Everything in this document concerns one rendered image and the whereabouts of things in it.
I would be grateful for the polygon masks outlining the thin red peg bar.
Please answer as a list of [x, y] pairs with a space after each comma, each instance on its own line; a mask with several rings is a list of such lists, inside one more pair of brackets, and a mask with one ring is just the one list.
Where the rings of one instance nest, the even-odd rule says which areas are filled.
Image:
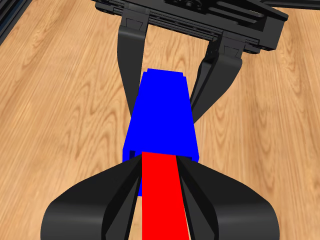
[[142, 153], [142, 240], [189, 240], [174, 155]]

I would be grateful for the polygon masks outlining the blue hollow socket block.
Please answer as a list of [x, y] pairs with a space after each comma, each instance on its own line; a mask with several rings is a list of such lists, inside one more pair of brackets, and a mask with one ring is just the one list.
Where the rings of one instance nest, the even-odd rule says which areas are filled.
[[149, 68], [142, 74], [122, 160], [143, 152], [199, 161], [187, 78], [182, 72]]

